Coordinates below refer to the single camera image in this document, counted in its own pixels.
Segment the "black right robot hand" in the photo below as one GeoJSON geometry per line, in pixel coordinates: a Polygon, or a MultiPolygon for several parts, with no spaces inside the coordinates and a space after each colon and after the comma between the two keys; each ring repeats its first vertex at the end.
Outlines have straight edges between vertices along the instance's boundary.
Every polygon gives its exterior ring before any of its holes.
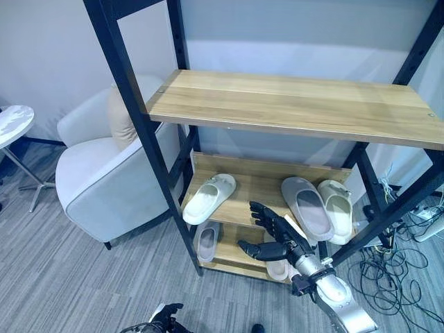
{"type": "Polygon", "coordinates": [[[242,239],[238,240],[237,244],[245,254],[263,262],[287,259],[292,265],[301,257],[314,254],[308,241],[296,232],[284,217],[259,202],[250,201],[249,205],[255,224],[264,227],[275,241],[251,244],[242,239]]]}

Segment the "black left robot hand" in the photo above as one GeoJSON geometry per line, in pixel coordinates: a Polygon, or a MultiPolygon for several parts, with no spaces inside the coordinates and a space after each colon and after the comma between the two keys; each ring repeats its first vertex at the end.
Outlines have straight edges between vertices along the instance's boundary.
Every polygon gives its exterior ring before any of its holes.
{"type": "Polygon", "coordinates": [[[155,313],[151,316],[149,323],[166,329],[170,324],[171,316],[176,314],[179,309],[183,308],[183,306],[182,303],[170,303],[167,305],[160,303],[157,306],[155,313]]]}

